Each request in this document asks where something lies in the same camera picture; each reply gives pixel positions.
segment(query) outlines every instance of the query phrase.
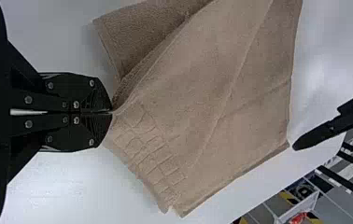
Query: screw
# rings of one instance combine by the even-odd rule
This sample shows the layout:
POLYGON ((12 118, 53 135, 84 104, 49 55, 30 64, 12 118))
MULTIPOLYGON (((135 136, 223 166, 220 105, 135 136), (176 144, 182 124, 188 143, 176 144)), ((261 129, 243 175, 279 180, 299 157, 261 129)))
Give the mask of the screw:
POLYGON ((78 109, 79 106, 80 106, 79 102, 78 102, 78 101, 75 101, 75 102, 74 102, 74 108, 75 108, 75 109, 78 109))
POLYGON ((52 136, 48 136, 48 137, 46 138, 46 141, 47 141, 48 143, 51 143, 51 142, 52 142, 52 136))
POLYGON ((48 83, 48 88, 49 88, 49 90, 54 89, 54 84, 52 82, 49 82, 48 83))
POLYGON ((89 141, 89 146, 94 146, 94 139, 90 139, 90 141, 89 141))
POLYGON ((34 124, 33 124, 33 122, 30 119, 25 121, 25 128, 26 129, 30 129, 30 128, 32 128, 32 126, 34 126, 34 124))
POLYGON ((74 124, 79 124, 79 123, 80 123, 79 117, 75 117, 75 118, 74 118, 74 124))
POLYGON ((31 96, 25 96, 24 101, 27 105, 30 105, 33 101, 31 96))

